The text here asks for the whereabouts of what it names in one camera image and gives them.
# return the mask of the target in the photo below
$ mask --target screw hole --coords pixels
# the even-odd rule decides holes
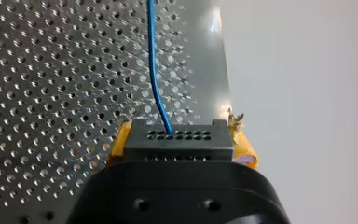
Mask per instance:
[[[133,207],[140,212],[145,212],[149,209],[150,204],[146,199],[138,198],[133,203]]]
[[[219,203],[215,200],[212,200],[212,199],[208,199],[208,200],[204,201],[203,204],[204,204],[204,207],[211,212],[217,212],[222,208],[221,203]]]

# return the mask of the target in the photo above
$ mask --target blue wire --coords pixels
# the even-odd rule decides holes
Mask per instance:
[[[165,129],[168,134],[173,134],[172,125],[170,118],[168,117],[167,111],[162,102],[161,96],[159,95],[158,79],[156,72],[156,49],[155,49],[155,16],[154,16],[154,0],[147,0],[147,21],[148,27],[147,32],[149,35],[149,71],[150,71],[150,82],[152,84],[153,95],[156,100],[156,105],[161,115],[162,121],[164,122]]]

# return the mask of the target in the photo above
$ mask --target white wall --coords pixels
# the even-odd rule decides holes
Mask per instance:
[[[292,223],[358,223],[358,0],[226,0],[231,99]]]

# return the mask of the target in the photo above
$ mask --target black plastic housing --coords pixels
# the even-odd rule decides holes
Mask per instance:
[[[231,161],[123,161],[93,176],[68,223],[287,224],[274,188]]]

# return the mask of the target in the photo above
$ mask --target gray metal surface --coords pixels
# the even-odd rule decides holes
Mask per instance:
[[[229,105],[218,1],[159,0],[160,91],[173,123]],[[124,116],[159,121],[145,0],[0,0],[0,222],[63,223]]]

